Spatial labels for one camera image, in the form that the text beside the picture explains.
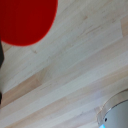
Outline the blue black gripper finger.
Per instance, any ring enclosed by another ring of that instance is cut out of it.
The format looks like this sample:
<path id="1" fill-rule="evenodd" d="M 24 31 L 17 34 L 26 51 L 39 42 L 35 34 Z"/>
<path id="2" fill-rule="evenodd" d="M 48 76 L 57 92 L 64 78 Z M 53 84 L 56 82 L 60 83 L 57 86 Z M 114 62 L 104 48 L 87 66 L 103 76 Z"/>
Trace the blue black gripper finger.
<path id="1" fill-rule="evenodd" d="M 2 44 L 1 44 L 1 40 L 0 40 L 0 69 L 3 64 L 3 61 L 4 61 L 4 52 L 3 52 L 3 48 L 2 48 Z M 2 101 L 2 93 L 0 91 L 0 104 L 1 104 L 1 101 Z"/>

